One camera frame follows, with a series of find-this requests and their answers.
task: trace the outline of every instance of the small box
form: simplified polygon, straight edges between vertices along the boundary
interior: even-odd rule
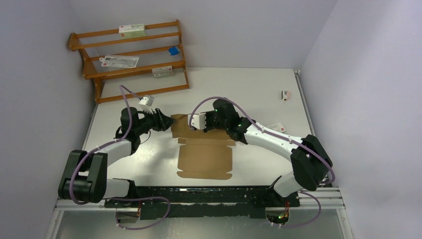
[[[172,66],[157,67],[152,69],[152,77],[155,79],[174,76]]]
[[[145,36],[145,25],[135,24],[135,25],[120,26],[119,35],[121,39]]]

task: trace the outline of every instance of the white wall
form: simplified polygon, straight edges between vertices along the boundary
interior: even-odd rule
[[[0,1],[0,238],[44,238],[71,150],[93,108],[65,0]]]
[[[339,0],[302,68],[356,239],[421,238],[422,2]]]
[[[179,19],[188,66],[294,69],[303,65],[336,2],[70,0],[88,31]]]

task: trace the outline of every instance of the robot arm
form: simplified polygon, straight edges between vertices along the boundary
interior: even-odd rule
[[[138,149],[140,136],[150,130],[166,131],[174,123],[174,119],[165,116],[160,109],[151,108],[154,98],[152,96],[143,97],[139,106],[142,111],[130,107],[132,116],[132,127],[125,138],[120,142],[111,144],[100,151],[89,155],[82,164],[79,172],[88,171],[88,175],[78,174],[74,183],[74,194],[77,200],[83,202],[97,203],[103,198],[131,196],[135,190],[134,182],[127,179],[107,179],[107,167],[121,158],[132,155]],[[124,136],[129,128],[129,112],[127,108],[121,111],[121,126],[117,129],[115,140]],[[69,154],[68,161],[60,181],[58,194],[62,199],[71,199],[69,188],[73,172],[78,163],[87,154],[83,150],[73,150]]]
[[[330,158],[315,136],[308,135],[305,138],[290,136],[273,131],[255,122],[258,127],[270,132],[270,134],[264,133],[247,118],[240,117],[230,102],[218,99],[214,101],[213,107],[214,111],[193,115],[191,125],[196,129],[204,130],[204,132],[213,129],[225,130],[230,138],[235,141],[265,148],[283,156],[292,163],[293,171],[279,177],[272,185],[280,196],[287,197],[303,188],[315,191],[328,173],[327,167],[321,161],[313,155],[309,155],[303,148],[293,144],[291,140],[312,149],[332,167]]]

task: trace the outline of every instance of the flattened cardboard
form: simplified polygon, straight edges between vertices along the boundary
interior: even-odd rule
[[[223,130],[207,133],[192,131],[188,126],[187,115],[173,115],[176,122],[172,125],[173,138],[179,138],[179,161],[177,167],[182,178],[217,179],[231,178],[232,150],[235,142]]]

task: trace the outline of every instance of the wooden rack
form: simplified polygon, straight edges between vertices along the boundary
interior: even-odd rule
[[[123,96],[113,96],[113,97],[101,98],[101,94],[103,92],[103,81],[122,78],[122,77],[128,77],[128,76],[134,76],[134,75],[139,75],[139,74],[146,74],[146,73],[152,74],[152,69],[157,68],[157,67],[165,67],[165,66],[171,65],[173,67],[173,69],[183,68],[183,71],[184,71],[184,74],[185,74],[185,79],[186,79],[186,84],[180,85],[180,86],[173,86],[173,87],[161,88],[161,89],[156,89],[156,90],[138,92],[137,94],[142,96],[142,95],[152,95],[152,94],[158,94],[158,93],[164,93],[164,92],[170,92],[170,91],[178,91],[178,90],[189,89],[189,80],[188,80],[188,75],[186,73],[186,60],[185,60],[185,54],[183,52],[183,46],[182,46],[182,30],[180,28],[179,20],[176,20],[176,21],[173,21],[173,22],[165,22],[165,23],[159,23],[159,24],[145,25],[145,30],[154,29],[154,28],[161,28],[161,27],[170,27],[170,26],[177,26],[178,31],[177,32],[171,32],[171,33],[157,34],[157,35],[148,35],[148,36],[142,36],[142,37],[136,37],[136,38],[129,38],[129,39],[120,39],[120,40],[113,40],[113,41],[89,43],[89,44],[81,44],[79,39],[85,38],[85,37],[118,34],[118,29],[87,32],[87,33],[80,33],[80,34],[76,34],[76,33],[70,34],[69,48],[72,51],[78,50],[79,53],[81,54],[82,59],[84,61],[83,76],[87,80],[92,79],[94,81],[94,84],[95,84],[95,101],[98,104],[123,99]],[[157,39],[157,38],[163,38],[163,37],[171,37],[171,36],[178,36],[179,37],[179,44],[173,45],[173,46],[177,46],[180,49],[180,54],[182,55],[181,61],[166,62],[166,63],[160,63],[160,64],[154,64],[154,65],[148,65],[148,66],[138,66],[138,67],[135,67],[135,68],[127,68],[127,69],[108,71],[108,72],[98,72],[96,70],[93,62],[99,61],[100,57],[104,57],[104,56],[90,57],[88,55],[87,51],[85,50],[85,48],[90,48],[90,47],[107,46],[107,45],[114,45],[114,44],[127,43],[127,42],[135,42],[135,41],[150,40],[150,39]],[[123,53],[117,53],[117,54],[113,54],[113,55],[131,56],[131,55],[140,55],[140,54],[146,54],[146,53],[161,52],[161,51],[167,51],[169,48],[171,48],[173,46],[165,46],[165,47],[158,47],[158,48],[145,49],[145,50],[139,50],[139,51],[123,52]],[[127,94],[126,96],[128,98],[133,97],[131,94]]]

